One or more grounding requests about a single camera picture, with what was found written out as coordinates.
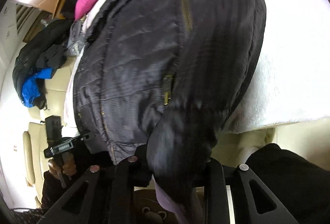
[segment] zipper pull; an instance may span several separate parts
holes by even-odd
[[[164,105],[167,105],[168,101],[172,97],[172,81],[173,81],[172,75],[166,75],[163,78],[162,88],[164,91]]]

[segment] beige leather seat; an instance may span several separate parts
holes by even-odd
[[[44,121],[45,118],[51,115],[57,115],[61,117],[62,125],[66,125],[63,122],[64,101],[74,63],[75,57],[68,57],[65,64],[56,71],[53,78],[45,80],[47,109],[30,108],[29,114],[33,119]],[[48,171],[48,159],[44,157],[44,149],[48,147],[44,123],[29,123],[28,131],[23,133],[23,146],[26,181],[28,186],[36,188],[36,202],[37,207],[39,207],[44,185],[44,172]]]

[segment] white towel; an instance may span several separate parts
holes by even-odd
[[[330,117],[328,0],[265,0],[267,21],[255,74],[225,130]]]

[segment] hand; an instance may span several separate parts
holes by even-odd
[[[72,153],[70,153],[70,158],[68,158],[62,169],[63,169],[63,174],[68,175],[68,176],[73,176],[75,173],[77,173],[77,167],[75,165],[75,160],[73,158]],[[52,174],[53,177],[59,179],[58,173],[61,172],[61,168],[59,165],[55,162],[54,159],[50,159],[48,161],[48,167],[49,167],[49,172]]]

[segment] metal zipper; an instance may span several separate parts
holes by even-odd
[[[181,11],[184,21],[185,35],[188,38],[192,31],[192,16],[190,11],[189,0],[181,0]],[[174,70],[172,72],[169,72],[169,74],[166,75],[162,81],[162,90],[163,90],[163,98],[164,98],[165,106],[168,105],[169,100],[172,97],[173,89],[176,86],[177,81],[175,80],[175,74],[177,72],[178,64],[179,64],[179,58],[177,59],[176,63],[173,65]]]
[[[111,139],[110,139],[110,136],[109,136],[109,131],[108,131],[108,127],[107,127],[107,124],[104,120],[104,110],[103,110],[103,107],[101,107],[101,115],[102,115],[102,121],[103,121],[103,127],[105,129],[105,132],[108,136],[108,139],[109,139],[109,142],[110,142],[110,155],[111,155],[111,159],[113,160],[113,164],[114,165],[117,165],[117,160],[116,160],[116,157],[114,155],[114,149],[113,149],[113,143],[111,142]]]
[[[190,34],[192,31],[192,17],[191,17],[191,11],[190,11],[190,6],[189,6],[189,0],[181,0],[181,9],[182,9],[182,14],[184,17],[184,26],[186,30],[187,36]]]

